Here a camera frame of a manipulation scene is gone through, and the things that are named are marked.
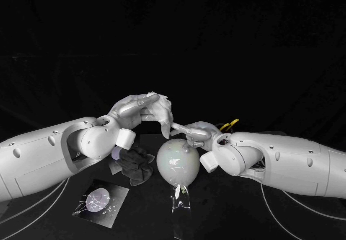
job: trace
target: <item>black background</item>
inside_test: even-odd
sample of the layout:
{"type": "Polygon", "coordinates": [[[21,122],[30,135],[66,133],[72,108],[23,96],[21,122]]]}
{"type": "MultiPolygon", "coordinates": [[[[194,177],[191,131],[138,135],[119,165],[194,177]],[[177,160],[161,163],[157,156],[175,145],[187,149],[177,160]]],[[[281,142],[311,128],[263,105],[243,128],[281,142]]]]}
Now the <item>black background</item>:
{"type": "MultiPolygon", "coordinates": [[[[344,3],[4,1],[0,9],[2,141],[100,117],[128,95],[154,91],[168,97],[181,125],[237,118],[236,132],[282,131],[346,151],[344,3]]],[[[160,129],[150,122],[135,131],[160,129]]],[[[227,198],[250,201],[239,189],[227,198]]],[[[230,231],[226,223],[220,232],[230,231]]],[[[276,238],[275,224],[262,223],[258,236],[276,238]]],[[[341,223],[325,225],[341,232],[341,223]]]]}

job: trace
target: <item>white cable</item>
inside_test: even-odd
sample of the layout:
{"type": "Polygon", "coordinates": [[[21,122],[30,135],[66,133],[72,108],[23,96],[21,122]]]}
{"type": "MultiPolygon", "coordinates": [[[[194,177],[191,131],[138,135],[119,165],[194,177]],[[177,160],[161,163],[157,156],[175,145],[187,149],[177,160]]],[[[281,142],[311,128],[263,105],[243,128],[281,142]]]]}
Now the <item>white cable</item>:
{"type": "Polygon", "coordinates": [[[305,209],[308,209],[308,210],[310,210],[311,212],[314,212],[315,214],[318,214],[318,215],[321,215],[321,216],[324,216],[324,217],[327,217],[327,218],[330,218],[330,219],[335,219],[335,220],[346,221],[346,218],[335,217],[335,216],[328,216],[328,215],[323,214],[321,212],[312,210],[308,206],[305,206],[301,202],[298,202],[298,200],[295,200],[295,199],[292,198],[292,196],[289,196],[289,194],[288,194],[285,191],[282,191],[282,192],[284,192],[284,194],[289,197],[289,199],[291,199],[297,204],[299,204],[305,209]]]}
{"type": "Polygon", "coordinates": [[[268,211],[271,213],[271,216],[273,217],[275,219],[275,222],[278,223],[278,225],[281,226],[281,228],[288,232],[288,234],[298,240],[302,240],[301,238],[298,238],[286,229],[285,227],[281,225],[279,221],[276,220],[273,214],[272,214],[272,210],[271,210],[271,207],[268,205],[268,202],[266,202],[266,199],[265,199],[265,191],[263,191],[263,185],[261,184],[261,193],[262,193],[262,197],[263,197],[263,201],[265,201],[265,204],[266,204],[266,207],[268,207],[268,211]]]}
{"type": "Polygon", "coordinates": [[[62,194],[63,194],[63,191],[64,191],[66,186],[67,186],[67,184],[69,184],[69,180],[70,180],[70,179],[66,180],[66,184],[64,184],[64,187],[63,187],[63,189],[62,189],[62,191],[60,191],[59,197],[56,198],[54,202],[51,203],[51,206],[50,206],[49,209],[44,211],[44,213],[39,216],[39,218],[37,218],[24,228],[21,228],[21,230],[18,230],[15,233],[13,233],[13,234],[11,234],[8,237],[5,237],[2,240],[7,240],[7,239],[11,238],[14,235],[17,235],[17,234],[18,234],[24,229],[27,229],[27,228],[39,221],[39,219],[44,216],[44,214],[49,212],[50,208],[54,206],[54,204],[56,204],[56,202],[57,202],[57,200],[59,200],[59,198],[60,198],[60,196],[62,196],[62,194]]]}
{"type": "Polygon", "coordinates": [[[4,224],[7,221],[10,221],[13,218],[15,218],[18,215],[21,215],[24,212],[27,212],[31,208],[34,208],[51,196],[51,194],[56,192],[56,190],[60,188],[60,186],[63,185],[64,182],[66,182],[66,180],[59,184],[59,186],[50,192],[50,194],[36,204],[33,204],[24,211],[17,213],[14,216],[8,217],[5,220],[0,221],[0,225],[4,224]]]}

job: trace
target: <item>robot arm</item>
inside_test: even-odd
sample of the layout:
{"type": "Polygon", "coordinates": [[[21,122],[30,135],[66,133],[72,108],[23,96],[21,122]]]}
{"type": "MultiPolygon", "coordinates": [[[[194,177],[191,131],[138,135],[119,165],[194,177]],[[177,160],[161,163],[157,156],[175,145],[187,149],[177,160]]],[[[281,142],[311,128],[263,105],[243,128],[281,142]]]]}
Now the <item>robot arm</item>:
{"type": "Polygon", "coordinates": [[[346,199],[346,152],[310,140],[269,134],[219,132],[210,140],[212,148],[200,157],[209,173],[219,166],[229,175],[288,193],[346,199]]]}
{"type": "Polygon", "coordinates": [[[157,94],[132,95],[108,115],[80,118],[1,142],[0,202],[50,188],[95,165],[115,145],[128,150],[135,139],[131,129],[144,121],[155,121],[145,107],[158,99],[157,94]]]}

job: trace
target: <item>white egg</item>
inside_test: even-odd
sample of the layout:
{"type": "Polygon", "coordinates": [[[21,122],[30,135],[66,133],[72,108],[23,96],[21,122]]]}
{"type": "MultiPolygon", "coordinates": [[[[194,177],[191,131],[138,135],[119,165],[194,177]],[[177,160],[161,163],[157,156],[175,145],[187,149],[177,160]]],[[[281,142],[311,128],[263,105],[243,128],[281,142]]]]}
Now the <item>white egg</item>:
{"type": "Polygon", "coordinates": [[[188,186],[200,171],[200,155],[194,148],[186,152],[183,146],[186,140],[173,139],[167,141],[158,150],[157,168],[167,183],[177,187],[188,186]]]}

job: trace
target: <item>sphere image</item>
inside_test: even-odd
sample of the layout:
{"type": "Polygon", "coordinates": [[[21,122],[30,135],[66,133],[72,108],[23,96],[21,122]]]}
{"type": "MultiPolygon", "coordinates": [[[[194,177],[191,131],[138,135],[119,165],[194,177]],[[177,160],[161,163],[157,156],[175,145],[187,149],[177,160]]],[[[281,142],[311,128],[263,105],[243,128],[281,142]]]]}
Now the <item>sphere image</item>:
{"type": "Polygon", "coordinates": [[[92,213],[99,212],[106,207],[109,200],[109,192],[103,188],[95,190],[86,198],[88,211],[92,213]]]}
{"type": "Polygon", "coordinates": [[[167,183],[177,187],[188,186],[200,171],[200,155],[194,148],[188,148],[188,152],[183,148],[187,143],[183,139],[167,141],[158,150],[157,168],[161,177],[167,183]]]}

